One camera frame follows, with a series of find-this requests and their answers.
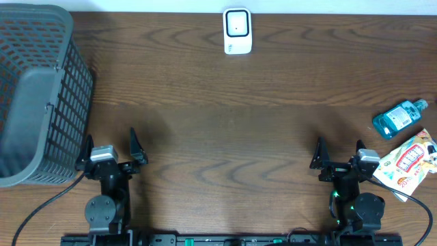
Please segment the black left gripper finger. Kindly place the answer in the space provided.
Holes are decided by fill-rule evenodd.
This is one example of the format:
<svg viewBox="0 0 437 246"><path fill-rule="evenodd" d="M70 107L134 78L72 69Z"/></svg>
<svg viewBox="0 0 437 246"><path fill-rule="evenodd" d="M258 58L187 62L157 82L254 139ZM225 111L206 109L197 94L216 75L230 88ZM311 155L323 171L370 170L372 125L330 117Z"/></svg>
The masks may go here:
<svg viewBox="0 0 437 246"><path fill-rule="evenodd" d="M75 163L76 171L87 171L87 166L91 163L91 152L94 148L94 141L91 135L86 137L86 141L79 152L79 156Z"/></svg>
<svg viewBox="0 0 437 246"><path fill-rule="evenodd" d="M139 165L148 164L147 154L139 143L133 127L130 128L130 155Z"/></svg>

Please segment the teal mouthwash bottle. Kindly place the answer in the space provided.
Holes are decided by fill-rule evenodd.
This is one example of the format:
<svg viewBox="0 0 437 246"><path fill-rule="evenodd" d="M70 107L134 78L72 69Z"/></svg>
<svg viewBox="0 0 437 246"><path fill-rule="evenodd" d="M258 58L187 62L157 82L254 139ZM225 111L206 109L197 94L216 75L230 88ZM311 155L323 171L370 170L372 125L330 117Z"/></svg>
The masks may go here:
<svg viewBox="0 0 437 246"><path fill-rule="evenodd" d="M422 118L422 112L428 107L426 100L415 102L405 100L385 113L377 115L372 124L384 139L392 139Z"/></svg>

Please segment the yellow snack chip bag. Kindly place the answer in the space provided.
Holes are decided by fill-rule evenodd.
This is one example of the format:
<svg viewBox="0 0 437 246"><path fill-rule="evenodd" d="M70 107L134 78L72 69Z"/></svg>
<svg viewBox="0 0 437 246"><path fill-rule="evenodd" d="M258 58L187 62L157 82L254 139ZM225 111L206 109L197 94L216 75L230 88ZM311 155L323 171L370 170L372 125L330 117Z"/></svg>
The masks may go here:
<svg viewBox="0 0 437 246"><path fill-rule="evenodd" d="M428 173L436 173L436 142L424 128L382 157L373 177L411 196Z"/></svg>

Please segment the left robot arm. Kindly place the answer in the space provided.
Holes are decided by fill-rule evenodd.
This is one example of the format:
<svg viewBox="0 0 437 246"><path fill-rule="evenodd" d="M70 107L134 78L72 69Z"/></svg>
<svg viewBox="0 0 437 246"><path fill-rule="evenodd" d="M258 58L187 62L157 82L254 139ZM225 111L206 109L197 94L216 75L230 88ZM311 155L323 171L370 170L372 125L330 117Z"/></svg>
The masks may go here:
<svg viewBox="0 0 437 246"><path fill-rule="evenodd" d="M89 180L100 183L101 194L85 206L91 245L138 245L139 239L128 228L131 220L129 180L148 164L148 157L130 129L130 161L120 163L112 145L95 147L87 136L75 168Z"/></svg>

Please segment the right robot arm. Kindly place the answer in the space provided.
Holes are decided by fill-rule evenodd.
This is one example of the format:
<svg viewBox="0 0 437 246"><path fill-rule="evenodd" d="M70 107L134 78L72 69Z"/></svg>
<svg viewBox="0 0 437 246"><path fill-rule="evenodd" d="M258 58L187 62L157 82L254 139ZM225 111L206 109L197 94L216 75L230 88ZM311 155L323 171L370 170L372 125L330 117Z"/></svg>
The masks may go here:
<svg viewBox="0 0 437 246"><path fill-rule="evenodd" d="M348 162L332 161L326 142L318 138L309 167L320 170L320 181L333 183L329 209L337 228L327 237L328 245L376 244L375 232L381 228L385 201L373 193L361 192L360 183L373 176L379 161L378 153L366 148L361 140Z"/></svg>

